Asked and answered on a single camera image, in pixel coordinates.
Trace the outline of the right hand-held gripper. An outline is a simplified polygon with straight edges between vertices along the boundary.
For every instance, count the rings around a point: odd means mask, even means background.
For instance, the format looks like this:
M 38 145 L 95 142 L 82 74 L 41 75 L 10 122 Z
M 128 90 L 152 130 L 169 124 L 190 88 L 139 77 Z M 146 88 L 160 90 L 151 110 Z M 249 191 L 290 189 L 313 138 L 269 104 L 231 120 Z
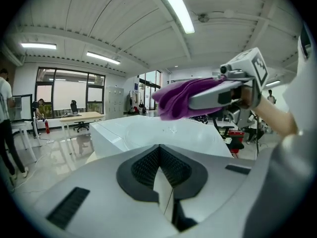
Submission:
M 251 109 L 261 101 L 262 90 L 268 79 L 267 66 L 259 48 L 238 54 L 221 65 L 225 81 L 189 98 L 189 116 L 201 116 L 217 112 L 226 107 L 226 115 L 238 128 L 248 127 Z M 252 88 L 252 105 L 248 109 L 241 105 L 241 88 Z

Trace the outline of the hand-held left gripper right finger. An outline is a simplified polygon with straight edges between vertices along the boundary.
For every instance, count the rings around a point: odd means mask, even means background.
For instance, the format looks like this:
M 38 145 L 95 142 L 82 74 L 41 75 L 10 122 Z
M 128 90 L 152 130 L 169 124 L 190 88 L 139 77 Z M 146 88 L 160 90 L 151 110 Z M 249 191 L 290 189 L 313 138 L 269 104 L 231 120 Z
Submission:
M 159 146 L 159 206 L 167 238 L 203 222 L 242 185 L 254 161 L 235 159 L 224 144 L 186 149 Z

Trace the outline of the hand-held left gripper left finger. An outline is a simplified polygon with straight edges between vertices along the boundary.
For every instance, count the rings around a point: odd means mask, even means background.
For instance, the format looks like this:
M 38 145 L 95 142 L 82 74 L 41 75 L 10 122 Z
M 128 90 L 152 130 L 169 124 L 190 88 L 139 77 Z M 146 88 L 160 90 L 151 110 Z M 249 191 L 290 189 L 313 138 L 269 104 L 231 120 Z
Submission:
M 178 234 L 156 202 L 131 198 L 116 180 L 124 161 L 141 147 L 85 164 L 48 189 L 34 205 L 31 223 L 50 238 L 168 238 Z

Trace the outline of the person's right hand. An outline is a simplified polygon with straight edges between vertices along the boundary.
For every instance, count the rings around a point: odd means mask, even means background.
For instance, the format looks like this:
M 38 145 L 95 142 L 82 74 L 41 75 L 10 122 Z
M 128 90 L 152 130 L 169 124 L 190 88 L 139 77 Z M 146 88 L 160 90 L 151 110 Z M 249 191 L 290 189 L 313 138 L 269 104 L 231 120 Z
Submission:
M 243 86 L 241 88 L 241 105 L 242 108 L 248 109 L 252 105 L 252 88 L 248 86 Z

